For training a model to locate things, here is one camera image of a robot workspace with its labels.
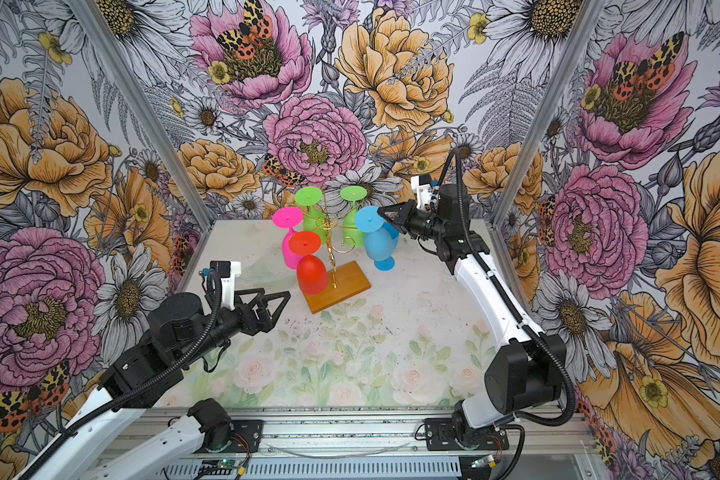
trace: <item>yellow peony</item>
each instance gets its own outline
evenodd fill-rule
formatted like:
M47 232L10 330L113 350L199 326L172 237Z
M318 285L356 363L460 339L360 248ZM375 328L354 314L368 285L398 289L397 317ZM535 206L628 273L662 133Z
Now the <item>yellow peony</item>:
M72 100L53 92L56 105L40 158L31 158L32 133L24 82L0 81L0 208L16 200L22 189L43 192L61 206L63 216L75 216L91 195L112 186L110 147L88 123L85 112Z
M507 178L518 161L520 142L507 148L496 147L478 156L478 167L464 173L464 185L470 195L488 196L493 192L501 192L507 185ZM514 199L523 215L529 215L541 196L541 167L544 159L537 150L534 161L523 177L523 183Z
M370 33L357 23L344 31L336 68L354 83L347 90L367 91L374 99L374 124L421 133L448 110L454 66L441 59L403 74L403 67L428 45L429 34L411 30L394 10L384 14L377 8L373 25Z
M182 144L179 158L202 198L212 192L232 200L262 186L256 164L221 142L200 139ZM174 196L183 198L173 178L169 188Z
M720 152L686 168L685 200L684 211L668 207L690 232L686 252L671 269L656 271L656 285L682 315L682 338L696 358L720 368Z

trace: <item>cable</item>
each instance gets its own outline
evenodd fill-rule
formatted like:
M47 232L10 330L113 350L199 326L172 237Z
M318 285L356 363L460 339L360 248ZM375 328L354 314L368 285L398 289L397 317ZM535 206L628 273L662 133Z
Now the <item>cable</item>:
M480 253L477 251L477 249L474 248L474 244L472 244L472 239L469 237L469 229L467 228L468 218L467 211L464 208L464 193L462 191L462 189L464 188L464 179L462 178L460 173L461 153L457 148L451 148L451 151L448 153L448 159L445 163L446 165L449 165L451 163L451 158L456 159L456 197L458 199L458 212L461 218L461 228L464 231L464 242L466 242L470 253L472 253L472 256L474 256L480 267L486 274L488 274L490 282L494 284L494 288L498 292L504 304L509 309L509 312L514 317L515 321L521 325L523 331L528 334L528 337L536 344L536 346L550 358L552 363L555 365L557 371L560 372L560 376L563 379L563 389L565 390L566 403L565 410L563 410L563 412L558 417L539 417L534 415L533 413L523 412L522 410L519 410L514 414L518 418L525 418L526 420L538 423L539 425L549 427L561 426L574 417L574 413L576 410L576 406L574 405L574 399L576 398L576 392L574 391L574 383L571 381L570 376L568 375L568 371L565 369L565 365L560 361L560 359L557 358L554 353L552 353L547 343L543 341L541 337L539 337L536 332L533 331L533 329L531 329L530 326L523 321L522 315L520 314L520 312L518 312L518 308L514 305L512 299L509 298L509 295L507 294L507 291L504 289L504 287L501 285L499 278L494 275L494 273L490 270L488 264L486 264L485 260L483 260Z
M421 424L420 426L418 426L418 427L416 428L416 431L413 433L413 440L419 440L419 441L421 441L421 440L426 440L426 439L427 439L427 437L424 437L424 438L419 438L419 437L418 437L418 431L421 430L423 426L424 426L424 424Z
M499 462L501 462L501 459L504 457L504 449L501 447L501 442L499 441L498 438L496 438L495 436L490 436L490 437L496 442L496 446L499 447L499 458L496 459L496 463L499 463Z
M572 419L574 417L574 413L576 413L576 401L574 400L576 398L576 391L574 390L574 383L570 380L570 376L568 375L568 371L565 369L565 365L563 365L560 359L552 353L550 348L547 346L547 343L543 341L532 328L530 328L530 325L523 325L522 328L523 331L528 334L530 339L534 341L536 346L538 346L544 354L552 360L555 368L557 368L557 371L560 372L560 376L563 377L563 389L565 390L566 402L565 410L563 410L563 412L555 418L539 417L538 415L524 412L522 410L515 412L514 416L518 418L525 418L526 420L531 420L533 423L538 423L539 425L547 427L559 427L564 425L568 420Z
M205 324L205 328L203 328L202 333L197 338L197 340L192 344L192 347L184 354L182 357L173 365L168 367L167 369L163 370L162 372L158 373L157 375L153 376L152 378L146 380L144 383L141 384L137 389L133 389L129 391L128 393L124 393L123 395L113 398L112 400L108 401L104 405L94 409L90 413L88 413L86 416L81 417L79 420L77 420L72 425L68 426L67 428L62 428L60 430L60 436L56 438L51 444L46 447L45 451L42 452L30 465L27 470L24 472L23 475L19 478L19 480L30 480L35 473L38 472L40 467L45 465L48 458L50 458L53 454L56 453L56 451L61 448L61 446L69 439L72 438L76 431L80 429L80 427L84 426L94 418L98 417L102 413L108 412L109 410L112 410L114 408L119 408L128 403L130 400L133 400L134 398L137 398L144 392L147 392L150 389L153 389L154 387L158 386L162 382L164 382L166 379L168 379L170 376L173 375L174 372L178 371L184 365L190 362L194 355L200 350L202 347L202 344L205 342L205 340L208 338L208 335L210 334L212 328L216 324L216 322L219 319L219 312L221 310L221 290L222 290L222 283L221 283L221 277L219 277L219 273L215 270L212 270L209 272L208 277L212 279L213 281L213 302L210 302L211 306L211 313L208 315L208 321Z
M317 456L317 455L307 455L305 453L299 453L294 450L288 450L287 448L278 448L271 445L268 445L269 448L274 448L278 452L287 453L288 455L293 455L296 457L302 457L302 458L314 458L315 460L336 460L337 458L359 458L359 457L369 457L372 455L377 455L379 453L386 453L386 452L394 452L396 450L399 450L400 448L407 447L410 445L410 442L406 442L402 445L398 445L395 447L386 447L382 448L381 450L374 450L373 452L364 452L364 453L351 453L349 455L336 455L336 456Z
M507 469L504 470L504 472L498 477L496 477L494 480L505 480L509 476L509 474L512 473L514 467L518 464L518 461L520 460L520 454L523 452L523 445L525 445L525 428L519 426L516 423L510 423L509 425L502 426L502 428L505 430L519 431L520 438L518 439L518 447L514 451L514 455L509 462L509 466L507 466Z
M192 480L200 480L202 477L206 475L212 475L215 472L220 472L221 470L232 470L230 467L211 467L206 468L204 471L197 474L196 477L194 477Z
M432 254L432 255L437 255L437 254L438 254L438 253L435 252L434 250L430 250L430 249L427 248L426 246L422 245L422 238L421 238L421 237L418 238L418 245L422 248L423 251L427 252L428 254Z

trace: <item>floral wallpaper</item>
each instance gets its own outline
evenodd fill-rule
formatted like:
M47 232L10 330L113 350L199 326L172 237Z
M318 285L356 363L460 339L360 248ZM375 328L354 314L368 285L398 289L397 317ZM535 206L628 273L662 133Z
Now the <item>floral wallpaper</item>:
M200 240L90 51L66 5L0 0L0 480L136 344Z
M0 0L6 478L135 341L200 238L67 1ZM348 185L368 190L364 205L406 200L411 176L439 176L451 145L471 215L489 216L581 5L97 3L221 219L267 219L303 186L335 212L350 207ZM75 74L90 90L64 82ZM720 0L609 2L554 113L502 219L523 292L566 341L578 408L615 478L720 478ZM396 366L364 354L383 334L372 307L341 308L363 309L365 333L349 336L361 350L310 350L307 330L288 331L252 358L239 340L219 395L276 405L262 366L278 356L304 405L431 402L412 372L437 377L450 352L415 340ZM359 328L327 313L325 336ZM490 352L470 342L479 369ZM459 381L453 398L472 388Z
M489 39L519 28L510 4ZM518 58L501 42L473 83ZM520 151L493 128L464 172L473 216ZM501 233L611 476L720 479L720 1L610 2L534 148Z

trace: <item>floral tablecloth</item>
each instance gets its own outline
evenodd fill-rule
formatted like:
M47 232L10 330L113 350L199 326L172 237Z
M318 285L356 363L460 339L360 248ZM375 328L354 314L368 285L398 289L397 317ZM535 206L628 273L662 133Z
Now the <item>floral tablecloth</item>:
M266 221L219 222L200 264L240 260L245 269L284 233ZM363 249L337 254L339 265L356 260L372 288L318 314L294 274L273 331L233 337L213 373L196 362L158 406L212 397L229 408L446 407L475 393L495 353L476 303L412 240L401 237L393 257L396 267L381 272ZM187 289L200 293L195 277Z

